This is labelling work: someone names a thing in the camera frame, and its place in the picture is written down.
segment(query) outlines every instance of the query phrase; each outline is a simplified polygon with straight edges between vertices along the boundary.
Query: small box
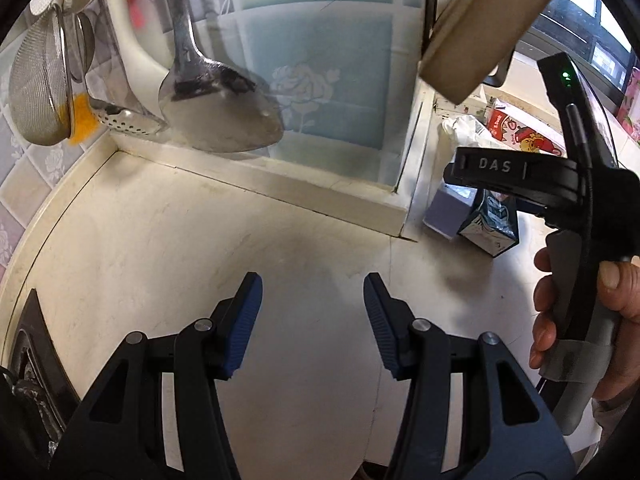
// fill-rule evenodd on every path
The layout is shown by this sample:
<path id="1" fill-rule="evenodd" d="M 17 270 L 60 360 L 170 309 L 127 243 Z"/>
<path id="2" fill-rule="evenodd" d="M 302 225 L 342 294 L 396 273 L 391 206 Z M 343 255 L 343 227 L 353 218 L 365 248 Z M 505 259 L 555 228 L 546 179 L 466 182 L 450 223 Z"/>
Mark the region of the small box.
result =
<path id="1" fill-rule="evenodd" d="M 494 258 L 515 247 L 520 243 L 520 233 L 514 197 L 479 190 L 459 234 Z"/>
<path id="2" fill-rule="evenodd" d="M 521 152 L 566 156 L 564 137 L 551 126 L 500 99 L 493 101 L 486 127 L 494 139 Z"/>
<path id="3" fill-rule="evenodd" d="M 451 240 L 471 211 L 477 189 L 440 183 L 422 222 Z"/>

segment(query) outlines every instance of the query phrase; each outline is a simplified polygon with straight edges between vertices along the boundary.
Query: silver screw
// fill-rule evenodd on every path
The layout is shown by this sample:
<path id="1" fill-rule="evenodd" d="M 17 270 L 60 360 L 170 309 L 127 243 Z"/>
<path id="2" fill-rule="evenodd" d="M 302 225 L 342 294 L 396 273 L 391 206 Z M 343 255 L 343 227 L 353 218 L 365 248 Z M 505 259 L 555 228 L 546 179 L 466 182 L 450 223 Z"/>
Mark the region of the silver screw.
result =
<path id="1" fill-rule="evenodd" d="M 500 338 L 493 332 L 485 332 L 482 334 L 482 341 L 493 346 L 500 342 Z"/>
<path id="2" fill-rule="evenodd" d="M 431 323 L 429 323 L 423 317 L 417 317 L 412 321 L 411 326 L 414 327 L 418 332 L 427 332 L 427 330 L 431 328 Z"/>
<path id="3" fill-rule="evenodd" d="M 193 325 L 193 327 L 198 332 L 206 332 L 207 330 L 211 330 L 212 326 L 213 323 L 208 317 L 203 317 L 202 319 L 197 320 Z"/>
<path id="4" fill-rule="evenodd" d="M 140 341 L 142 341 L 143 337 L 144 337 L 144 334 L 142 332 L 131 332 L 127 334 L 126 341 L 130 345 L 137 345 Z"/>

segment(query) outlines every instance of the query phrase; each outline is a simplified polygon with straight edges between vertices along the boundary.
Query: blue gripper pad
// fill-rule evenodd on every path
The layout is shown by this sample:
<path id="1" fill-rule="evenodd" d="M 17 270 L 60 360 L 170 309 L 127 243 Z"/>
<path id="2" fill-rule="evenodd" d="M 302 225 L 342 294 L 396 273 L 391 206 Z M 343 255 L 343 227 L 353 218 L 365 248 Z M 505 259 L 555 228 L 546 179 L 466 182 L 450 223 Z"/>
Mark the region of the blue gripper pad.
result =
<path id="1" fill-rule="evenodd" d="M 377 272 L 364 279 L 364 304 L 382 363 L 397 380 L 406 378 L 403 353 L 411 350 L 409 326 L 415 319 L 409 306 L 392 298 Z"/>
<path id="2" fill-rule="evenodd" d="M 222 370 L 227 377 L 242 364 L 261 303 L 262 278 L 248 272 L 216 327 L 216 336 L 224 341 Z"/>

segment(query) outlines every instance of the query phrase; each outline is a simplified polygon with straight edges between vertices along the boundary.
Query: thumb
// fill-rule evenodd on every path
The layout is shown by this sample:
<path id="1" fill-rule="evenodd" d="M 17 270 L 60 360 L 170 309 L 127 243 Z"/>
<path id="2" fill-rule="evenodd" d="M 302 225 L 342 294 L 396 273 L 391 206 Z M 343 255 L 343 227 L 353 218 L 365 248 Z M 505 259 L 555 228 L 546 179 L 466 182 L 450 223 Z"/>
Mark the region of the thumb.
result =
<path id="1" fill-rule="evenodd" d="M 598 297 L 604 306 L 640 323 L 640 267 L 630 262 L 602 262 Z"/>

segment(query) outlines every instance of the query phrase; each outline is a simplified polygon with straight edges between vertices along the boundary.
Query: gray grip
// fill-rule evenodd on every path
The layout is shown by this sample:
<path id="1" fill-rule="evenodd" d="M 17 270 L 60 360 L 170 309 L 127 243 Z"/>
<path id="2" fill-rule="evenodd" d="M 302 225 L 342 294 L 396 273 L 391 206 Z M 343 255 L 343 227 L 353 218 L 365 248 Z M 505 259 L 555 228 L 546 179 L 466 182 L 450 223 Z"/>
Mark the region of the gray grip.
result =
<path id="1" fill-rule="evenodd" d="M 546 237 L 546 246 L 558 289 L 558 300 L 552 307 L 552 317 L 558 324 L 567 314 L 574 290 L 582 239 L 571 231 L 556 231 Z M 596 301 L 585 341 L 558 340 L 545 355 L 540 375 L 568 383 L 553 410 L 564 435 L 572 434 L 578 427 L 584 409 L 607 371 L 619 319 L 620 314 Z"/>

